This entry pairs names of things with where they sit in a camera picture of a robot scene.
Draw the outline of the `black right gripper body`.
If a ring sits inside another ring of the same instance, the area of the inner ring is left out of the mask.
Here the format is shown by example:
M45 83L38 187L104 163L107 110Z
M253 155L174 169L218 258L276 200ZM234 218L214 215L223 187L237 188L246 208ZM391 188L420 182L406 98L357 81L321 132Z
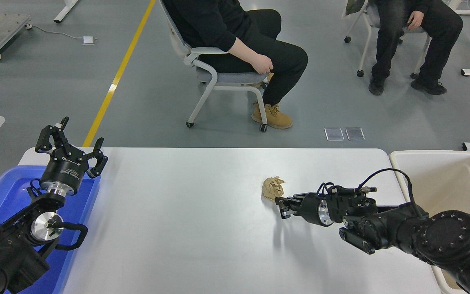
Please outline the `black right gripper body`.
M315 192L308 192L302 201L302 218L306 222L326 226L326 201Z

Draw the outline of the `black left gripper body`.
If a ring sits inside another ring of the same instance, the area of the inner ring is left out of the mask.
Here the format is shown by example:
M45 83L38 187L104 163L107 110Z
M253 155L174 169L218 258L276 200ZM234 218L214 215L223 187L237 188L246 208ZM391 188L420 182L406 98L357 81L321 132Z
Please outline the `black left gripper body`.
M50 183L60 182L71 190L78 190L86 171L86 164L78 161L82 156L83 151L75 147L68 151L63 148L55 149L40 179L41 188L46 190Z

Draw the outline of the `person's right hand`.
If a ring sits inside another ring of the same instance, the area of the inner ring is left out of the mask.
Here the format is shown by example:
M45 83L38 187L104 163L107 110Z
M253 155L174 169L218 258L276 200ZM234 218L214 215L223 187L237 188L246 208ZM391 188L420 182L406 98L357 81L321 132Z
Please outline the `person's right hand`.
M250 64L258 74L268 74L274 69L272 60L261 54L256 54L251 58Z

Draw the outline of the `person's left hand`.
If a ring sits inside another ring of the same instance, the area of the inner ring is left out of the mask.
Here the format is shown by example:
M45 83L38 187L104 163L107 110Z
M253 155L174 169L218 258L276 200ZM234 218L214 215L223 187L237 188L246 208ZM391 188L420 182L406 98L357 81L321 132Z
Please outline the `person's left hand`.
M412 31L419 28L423 22L425 14L421 11L413 11L407 21L407 30Z

